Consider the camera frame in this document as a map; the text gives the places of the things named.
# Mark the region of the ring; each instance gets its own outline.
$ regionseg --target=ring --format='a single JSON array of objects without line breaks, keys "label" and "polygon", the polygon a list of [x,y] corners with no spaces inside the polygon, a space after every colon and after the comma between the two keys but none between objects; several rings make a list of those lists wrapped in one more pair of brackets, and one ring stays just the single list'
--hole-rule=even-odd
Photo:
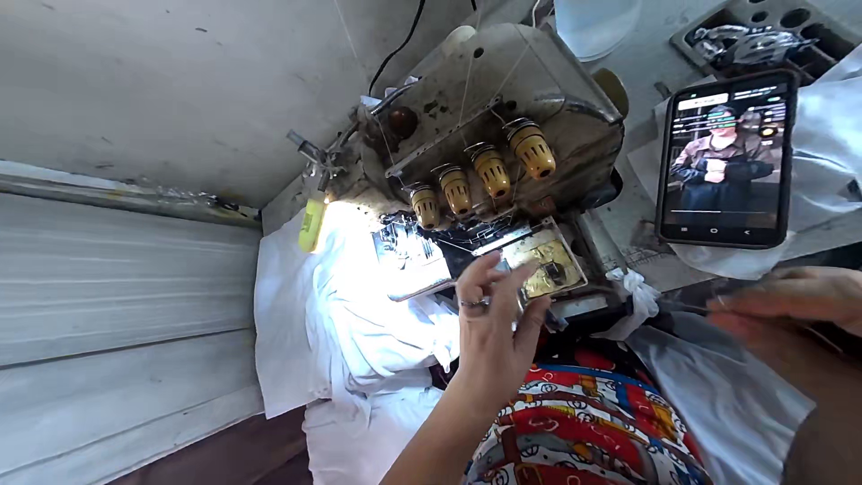
[{"label": "ring", "polygon": [[485,295],[479,301],[461,301],[460,304],[464,308],[482,308],[484,310],[490,305],[490,296]]}]

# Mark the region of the white corrugated panel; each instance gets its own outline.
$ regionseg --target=white corrugated panel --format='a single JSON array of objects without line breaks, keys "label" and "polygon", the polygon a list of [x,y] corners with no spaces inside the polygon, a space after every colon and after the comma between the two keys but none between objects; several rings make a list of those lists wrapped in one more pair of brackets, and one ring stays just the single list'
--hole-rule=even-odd
[{"label": "white corrugated panel", "polygon": [[259,240],[0,194],[0,365],[249,328]]},{"label": "white corrugated panel", "polygon": [[0,194],[0,483],[104,483],[261,413],[259,238]]}]

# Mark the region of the yellow tension knob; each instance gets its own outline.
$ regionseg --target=yellow tension knob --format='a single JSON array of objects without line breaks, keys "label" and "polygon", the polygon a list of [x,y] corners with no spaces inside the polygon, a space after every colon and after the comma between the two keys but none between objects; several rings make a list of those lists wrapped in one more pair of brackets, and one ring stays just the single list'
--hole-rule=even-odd
[{"label": "yellow tension knob", "polygon": [[431,186],[418,186],[410,194],[410,203],[419,218],[423,229],[431,230],[440,225],[440,212],[437,206],[437,194]]},{"label": "yellow tension knob", "polygon": [[515,157],[527,166],[530,177],[542,180],[557,169],[557,162],[538,124],[527,118],[518,118],[507,123],[504,128],[509,129],[509,147],[515,152]]},{"label": "yellow tension knob", "polygon": [[467,174],[460,167],[450,167],[440,175],[440,187],[452,212],[463,216],[473,207]]},{"label": "yellow tension knob", "polygon": [[484,189],[491,198],[502,198],[509,194],[511,183],[506,166],[503,164],[503,156],[490,143],[478,143],[469,147],[475,149],[472,155],[473,168],[479,178],[482,179]]}]

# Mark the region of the smartphone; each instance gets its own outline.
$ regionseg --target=smartphone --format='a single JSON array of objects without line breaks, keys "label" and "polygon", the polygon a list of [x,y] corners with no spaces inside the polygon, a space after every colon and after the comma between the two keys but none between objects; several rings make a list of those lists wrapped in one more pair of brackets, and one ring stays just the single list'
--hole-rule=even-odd
[{"label": "smartphone", "polygon": [[762,72],[671,98],[656,231],[669,243],[767,249],[787,233],[799,79]]}]

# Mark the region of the red patterned clothing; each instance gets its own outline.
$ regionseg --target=red patterned clothing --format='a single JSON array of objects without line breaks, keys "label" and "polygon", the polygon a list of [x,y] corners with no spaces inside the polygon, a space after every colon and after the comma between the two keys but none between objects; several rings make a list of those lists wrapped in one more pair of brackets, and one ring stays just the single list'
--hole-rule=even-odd
[{"label": "red patterned clothing", "polygon": [[473,454],[465,482],[711,483],[679,416],[638,375],[534,365]]}]

